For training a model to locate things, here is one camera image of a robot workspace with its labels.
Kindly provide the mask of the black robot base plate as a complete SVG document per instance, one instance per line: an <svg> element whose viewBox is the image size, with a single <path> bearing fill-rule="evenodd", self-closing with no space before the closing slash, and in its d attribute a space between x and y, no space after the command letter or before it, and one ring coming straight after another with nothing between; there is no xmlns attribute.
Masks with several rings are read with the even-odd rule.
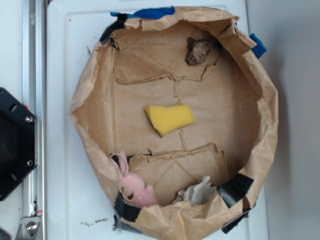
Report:
<svg viewBox="0 0 320 240"><path fill-rule="evenodd" d="M36 167L36 117L5 88L0 89L0 200Z"/></svg>

